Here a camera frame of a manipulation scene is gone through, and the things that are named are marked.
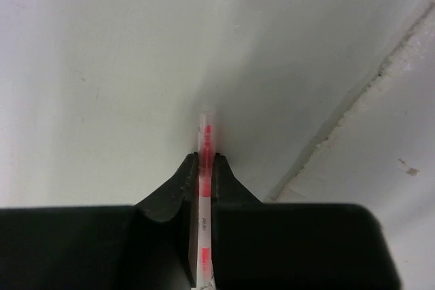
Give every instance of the white surface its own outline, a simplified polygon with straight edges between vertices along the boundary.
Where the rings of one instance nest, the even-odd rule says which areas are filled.
[[[265,197],[419,1],[0,0],[0,204],[137,202],[194,149],[204,98]]]
[[[406,290],[435,289],[434,86],[432,10],[279,197],[368,207]]]

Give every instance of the clamp jaw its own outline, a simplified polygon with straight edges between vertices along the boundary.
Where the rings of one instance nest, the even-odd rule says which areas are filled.
[[[191,289],[198,156],[134,206],[0,210],[2,289]],[[400,288],[381,226],[354,204],[263,204],[216,155],[215,283],[229,289]]]

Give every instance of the black clamp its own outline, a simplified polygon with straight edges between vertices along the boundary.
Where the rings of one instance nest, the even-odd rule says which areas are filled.
[[[2,289],[195,286],[198,157],[135,206],[0,210]],[[381,226],[354,204],[263,204],[216,155],[218,289],[400,289]]]

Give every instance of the black plastic mount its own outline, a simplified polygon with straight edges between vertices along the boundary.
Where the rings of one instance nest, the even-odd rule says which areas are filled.
[[[2,289],[194,287],[198,157],[135,206],[0,210]],[[399,289],[377,220],[352,204],[262,204],[216,155],[219,290]]]
[[[220,290],[400,289],[381,226],[362,206],[262,204],[219,155],[211,195]]]
[[[0,289],[195,286],[198,156],[136,206],[0,210]]]

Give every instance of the white wall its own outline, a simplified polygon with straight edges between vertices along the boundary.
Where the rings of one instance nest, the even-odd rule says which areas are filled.
[[[1,204],[142,199],[206,98],[265,197],[422,1],[0,0]]]
[[[435,289],[435,9],[285,187],[379,219],[404,290]]]

